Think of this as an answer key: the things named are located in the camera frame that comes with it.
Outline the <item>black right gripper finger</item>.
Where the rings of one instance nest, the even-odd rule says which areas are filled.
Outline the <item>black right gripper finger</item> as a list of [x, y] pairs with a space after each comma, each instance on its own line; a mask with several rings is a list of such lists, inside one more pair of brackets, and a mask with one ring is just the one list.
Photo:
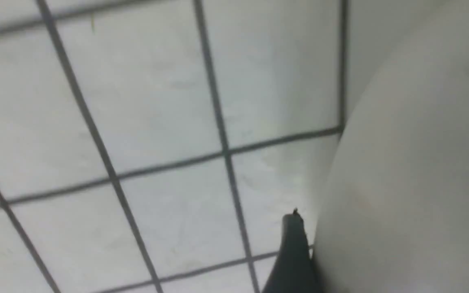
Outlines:
[[295, 208], [282, 219], [282, 237], [276, 261], [263, 293], [316, 293], [316, 282], [305, 222]]

